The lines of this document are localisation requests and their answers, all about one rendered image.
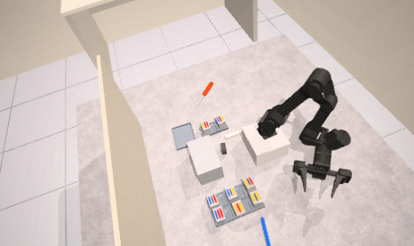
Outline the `orange-handled screwdriver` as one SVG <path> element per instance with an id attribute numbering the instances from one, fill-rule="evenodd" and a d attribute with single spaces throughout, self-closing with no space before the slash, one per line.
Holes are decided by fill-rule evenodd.
<path id="1" fill-rule="evenodd" d="M 204 90 L 204 92 L 203 92 L 203 96 L 206 96 L 207 95 L 207 93 L 209 92 L 209 90 L 211 89 L 211 87 L 213 86 L 213 82 L 210 82 L 209 84 L 208 84 L 208 86 L 206 87 L 206 89 Z M 196 106 L 198 106 L 198 104 L 200 103 L 200 101 L 202 100 L 202 98 L 203 98 L 203 96 L 201 97 L 201 99 L 199 100 L 199 102 L 197 103 L 197 105 Z"/>

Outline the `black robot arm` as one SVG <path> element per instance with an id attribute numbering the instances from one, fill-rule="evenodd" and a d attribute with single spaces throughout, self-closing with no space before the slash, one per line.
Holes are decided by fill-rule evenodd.
<path id="1" fill-rule="evenodd" d="M 323 93 L 323 95 L 322 95 Z M 281 105 L 268 109 L 258 122 L 258 133 L 263 139 L 269 139 L 277 135 L 276 128 L 284 125 L 291 115 L 290 112 L 301 105 L 306 99 L 312 98 L 319 104 L 314 118 L 309 121 L 301 132 L 299 139 L 305 146 L 315 147 L 314 150 L 326 150 L 330 153 L 350 144 L 350 136 L 347 131 L 322 127 L 323 123 L 334 110 L 338 103 L 334 83 L 330 72 L 322 67 L 313 70 L 303 86 L 291 95 Z M 277 133 L 277 134 L 276 134 Z M 317 139 L 318 135 L 319 138 Z"/>

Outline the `beige flat panel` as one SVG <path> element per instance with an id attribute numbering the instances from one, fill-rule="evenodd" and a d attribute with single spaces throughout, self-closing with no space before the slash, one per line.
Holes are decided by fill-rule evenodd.
<path id="1" fill-rule="evenodd" d="M 139 121 L 97 61 L 115 246 L 166 246 Z"/>

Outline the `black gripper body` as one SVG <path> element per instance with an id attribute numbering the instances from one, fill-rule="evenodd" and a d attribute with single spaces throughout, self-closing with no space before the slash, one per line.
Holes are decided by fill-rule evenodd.
<path id="1" fill-rule="evenodd" d="M 326 150 L 314 151 L 313 167 L 306 166 L 306 162 L 296 160 L 293 165 L 293 172 L 297 173 L 298 168 L 305 169 L 309 172 L 326 174 L 337 177 L 337 175 L 346 177 L 344 183 L 348 183 L 352 178 L 352 172 L 348 169 L 339 168 L 338 171 L 330 169 L 331 153 Z"/>

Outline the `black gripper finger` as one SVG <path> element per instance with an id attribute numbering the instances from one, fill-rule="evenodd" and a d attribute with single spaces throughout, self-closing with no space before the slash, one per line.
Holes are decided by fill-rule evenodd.
<path id="1" fill-rule="evenodd" d="M 297 175 L 300 176 L 302 185 L 304 187 L 304 192 L 306 192 L 307 188 L 307 170 L 298 168 Z"/>
<path id="2" fill-rule="evenodd" d="M 337 177 L 334 180 L 334 185 L 333 185 L 333 188 L 332 188 L 331 198 L 333 198 L 333 196 L 334 196 L 334 194 L 335 194 L 335 192 L 338 188 L 338 185 L 343 184 L 345 179 L 346 179 L 346 177 L 337 175 Z"/>

